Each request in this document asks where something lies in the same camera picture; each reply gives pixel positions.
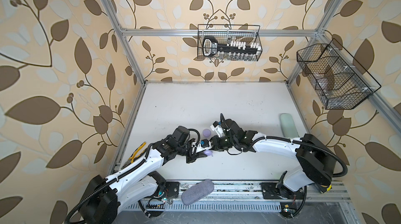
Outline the purple round charging case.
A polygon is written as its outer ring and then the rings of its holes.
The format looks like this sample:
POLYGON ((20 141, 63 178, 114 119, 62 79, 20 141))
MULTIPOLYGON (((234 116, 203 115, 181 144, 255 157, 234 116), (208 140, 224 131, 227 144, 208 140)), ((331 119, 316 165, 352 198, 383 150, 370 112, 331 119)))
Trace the purple round charging case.
POLYGON ((211 147, 212 147, 212 145, 211 145, 211 142, 210 142, 210 138, 212 137, 212 133, 211 133, 211 130, 209 130, 209 129, 204 129, 203 131, 202 131, 202 134, 203 134, 203 136, 204 136, 204 139, 203 139, 203 144, 202 144, 202 147, 203 147, 203 153, 207 156, 207 157, 213 157, 213 151, 211 150, 211 147))

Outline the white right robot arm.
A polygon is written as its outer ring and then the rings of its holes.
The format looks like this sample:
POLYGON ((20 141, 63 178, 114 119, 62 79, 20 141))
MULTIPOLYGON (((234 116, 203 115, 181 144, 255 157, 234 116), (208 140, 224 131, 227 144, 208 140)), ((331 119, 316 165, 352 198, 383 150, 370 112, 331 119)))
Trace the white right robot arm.
POLYGON ((225 127, 221 122, 214 122, 211 129, 217 134, 211 138, 213 151, 235 148, 240 154, 272 153, 298 162, 294 169, 283 172, 276 185, 282 197, 311 184, 329 188, 333 178, 348 173, 346 163, 311 134, 296 138, 267 136, 257 131, 244 131, 235 123, 225 127))

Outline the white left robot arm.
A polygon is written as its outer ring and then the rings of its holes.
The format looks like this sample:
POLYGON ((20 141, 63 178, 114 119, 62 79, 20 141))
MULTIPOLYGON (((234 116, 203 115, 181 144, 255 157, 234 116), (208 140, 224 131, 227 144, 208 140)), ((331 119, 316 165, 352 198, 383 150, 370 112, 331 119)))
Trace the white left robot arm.
POLYGON ((88 184, 80 202, 67 214, 66 224, 79 213, 82 224, 111 224, 117 215, 137 203, 146 216, 170 203, 179 195, 178 182, 168 182, 158 169, 176 156, 188 163, 206 157, 211 148, 200 132, 179 126, 162 140, 151 143, 138 157, 122 170, 103 178, 94 177, 88 184))

